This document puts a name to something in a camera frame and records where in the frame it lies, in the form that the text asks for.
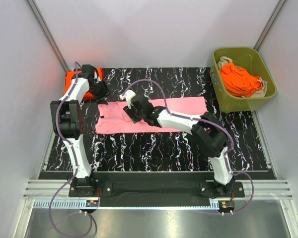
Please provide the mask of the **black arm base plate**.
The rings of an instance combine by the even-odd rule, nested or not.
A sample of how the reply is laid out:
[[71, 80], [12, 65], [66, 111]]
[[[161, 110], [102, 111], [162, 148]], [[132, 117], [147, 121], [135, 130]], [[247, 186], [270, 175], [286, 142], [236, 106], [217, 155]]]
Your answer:
[[89, 178], [74, 179], [70, 197], [112, 197], [123, 193], [191, 194], [208, 198], [244, 198], [241, 182], [227, 185], [214, 179], [212, 172], [96, 172]]

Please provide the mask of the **left small circuit board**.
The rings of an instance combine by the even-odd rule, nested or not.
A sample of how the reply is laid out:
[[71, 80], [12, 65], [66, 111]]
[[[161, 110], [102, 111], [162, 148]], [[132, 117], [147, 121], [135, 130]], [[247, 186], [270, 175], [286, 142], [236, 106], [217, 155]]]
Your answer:
[[87, 200], [86, 207], [99, 207], [99, 200]]

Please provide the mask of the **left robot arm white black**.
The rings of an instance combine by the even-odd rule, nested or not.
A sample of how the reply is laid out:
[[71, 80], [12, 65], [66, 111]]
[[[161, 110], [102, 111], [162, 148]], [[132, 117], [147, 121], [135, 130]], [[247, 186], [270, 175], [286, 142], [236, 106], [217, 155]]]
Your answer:
[[80, 66], [66, 76], [66, 88], [63, 96], [50, 103], [54, 133], [65, 144], [73, 167], [75, 186], [86, 196], [97, 192], [97, 184], [92, 181], [92, 168], [88, 162], [83, 143], [86, 124], [80, 104], [89, 93], [97, 103], [106, 104], [110, 92], [101, 78], [100, 69], [90, 64]]

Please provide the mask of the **black marbled table mat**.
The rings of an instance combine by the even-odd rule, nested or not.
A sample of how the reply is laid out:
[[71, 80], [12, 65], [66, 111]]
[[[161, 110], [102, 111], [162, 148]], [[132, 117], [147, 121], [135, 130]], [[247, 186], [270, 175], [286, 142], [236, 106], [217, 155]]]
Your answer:
[[[207, 110], [219, 120], [234, 139], [229, 153], [235, 171], [264, 171], [264, 155], [251, 112], [223, 113], [219, 109], [208, 67], [180, 68], [106, 68], [104, 79], [115, 102], [131, 85], [149, 99], [162, 97], [196, 97], [205, 99]], [[84, 101], [86, 133], [83, 141], [90, 165], [95, 171], [184, 172], [210, 171], [207, 157], [194, 139], [184, 132], [120, 133], [101, 135], [96, 132], [99, 110], [94, 101]]]

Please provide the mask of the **aluminium rail frame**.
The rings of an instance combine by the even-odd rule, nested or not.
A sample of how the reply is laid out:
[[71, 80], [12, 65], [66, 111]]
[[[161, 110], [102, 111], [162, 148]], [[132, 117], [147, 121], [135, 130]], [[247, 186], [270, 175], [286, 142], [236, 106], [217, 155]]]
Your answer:
[[[64, 180], [30, 180], [23, 199], [31, 199], [35, 208], [82, 210], [219, 210], [221, 201], [235, 203], [255, 200], [291, 200], [284, 180], [238, 180], [244, 188], [244, 198], [208, 198], [191, 194], [123, 193], [112, 197], [70, 197], [70, 185]], [[87, 200], [99, 200], [99, 207], [86, 207]]]

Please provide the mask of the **folded orange t shirt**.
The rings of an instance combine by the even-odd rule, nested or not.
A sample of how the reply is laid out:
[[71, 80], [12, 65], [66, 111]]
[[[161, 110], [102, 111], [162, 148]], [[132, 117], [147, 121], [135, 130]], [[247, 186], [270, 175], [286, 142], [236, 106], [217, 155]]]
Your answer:
[[[101, 67], [97, 68], [97, 70], [99, 73], [100, 80], [103, 81], [104, 76], [105, 76], [104, 70]], [[65, 74], [65, 88], [64, 88], [63, 94], [65, 94], [67, 92], [67, 90], [69, 89], [69, 87], [72, 83], [72, 78], [74, 77], [74, 75], [75, 75], [75, 71], [69, 71]], [[94, 96], [89, 92], [85, 93], [85, 95], [83, 97], [83, 100], [94, 100], [94, 99], [95, 99]]]

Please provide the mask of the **olive green plastic bin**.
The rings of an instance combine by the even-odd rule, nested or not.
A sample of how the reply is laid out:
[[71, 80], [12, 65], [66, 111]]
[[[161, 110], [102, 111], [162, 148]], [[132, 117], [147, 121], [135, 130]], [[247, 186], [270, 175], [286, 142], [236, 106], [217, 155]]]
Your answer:
[[[266, 96], [263, 98], [239, 98], [231, 95], [225, 88], [220, 71], [216, 63], [220, 57], [228, 56], [233, 60], [238, 61], [238, 65], [245, 68], [249, 72], [257, 73], [263, 76], [268, 83], [268, 90]], [[275, 97], [277, 88], [273, 78], [271, 77], [268, 68], [266, 67], [261, 55], [249, 47], [226, 47], [219, 48], [213, 52], [212, 55], [213, 66], [210, 70], [210, 76], [215, 90], [215, 95], [220, 107], [220, 110], [225, 113], [250, 111], [253, 112], [264, 105], [268, 100]]]

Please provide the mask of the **small circuit board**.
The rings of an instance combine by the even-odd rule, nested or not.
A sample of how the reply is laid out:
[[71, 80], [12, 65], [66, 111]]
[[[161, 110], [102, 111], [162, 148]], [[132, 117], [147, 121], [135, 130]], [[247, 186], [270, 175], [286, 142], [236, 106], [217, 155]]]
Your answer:
[[99, 207], [99, 200], [87, 200], [86, 207]]
[[234, 201], [233, 200], [228, 200], [228, 201], [221, 201], [220, 202], [220, 208], [229, 208], [229, 207], [234, 207]]

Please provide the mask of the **right small circuit board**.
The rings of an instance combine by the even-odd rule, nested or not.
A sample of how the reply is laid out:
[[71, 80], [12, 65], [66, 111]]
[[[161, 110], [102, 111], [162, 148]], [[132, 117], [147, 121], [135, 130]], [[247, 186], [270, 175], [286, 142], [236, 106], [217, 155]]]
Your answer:
[[233, 200], [228, 200], [228, 201], [221, 201], [220, 202], [220, 208], [229, 208], [229, 207], [234, 207], [234, 201]]

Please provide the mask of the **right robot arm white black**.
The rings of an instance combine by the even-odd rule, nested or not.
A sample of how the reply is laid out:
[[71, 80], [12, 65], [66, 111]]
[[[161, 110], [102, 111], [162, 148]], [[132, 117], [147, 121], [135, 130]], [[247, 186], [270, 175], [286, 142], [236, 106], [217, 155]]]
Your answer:
[[165, 106], [154, 106], [149, 100], [132, 90], [120, 95], [127, 102], [124, 111], [132, 122], [146, 122], [150, 126], [172, 128], [193, 136], [203, 149], [203, 154], [211, 162], [216, 192], [220, 196], [228, 196], [233, 191], [233, 174], [228, 165], [228, 133], [209, 113], [201, 116], [177, 113]]

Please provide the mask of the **orange t shirt in bin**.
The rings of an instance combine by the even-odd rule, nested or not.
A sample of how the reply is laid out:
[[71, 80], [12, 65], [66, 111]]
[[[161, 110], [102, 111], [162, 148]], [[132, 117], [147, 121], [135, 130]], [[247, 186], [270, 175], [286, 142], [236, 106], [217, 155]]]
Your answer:
[[235, 97], [249, 98], [264, 89], [261, 78], [252, 76], [244, 68], [227, 63], [220, 69], [220, 76], [227, 92]]

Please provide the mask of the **pink t shirt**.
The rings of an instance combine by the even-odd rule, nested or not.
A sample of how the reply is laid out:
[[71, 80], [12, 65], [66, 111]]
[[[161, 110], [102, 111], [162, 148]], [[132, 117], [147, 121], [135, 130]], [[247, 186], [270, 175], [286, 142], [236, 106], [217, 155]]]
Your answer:
[[[202, 115], [208, 111], [204, 97], [167, 98], [168, 108], [177, 113], [190, 115]], [[127, 102], [109, 102], [107, 105], [99, 105], [99, 120], [96, 124], [96, 132], [99, 134], [115, 133], [162, 133], [177, 132], [177, 129], [169, 127], [150, 126], [144, 121], [133, 123], [123, 108]]]

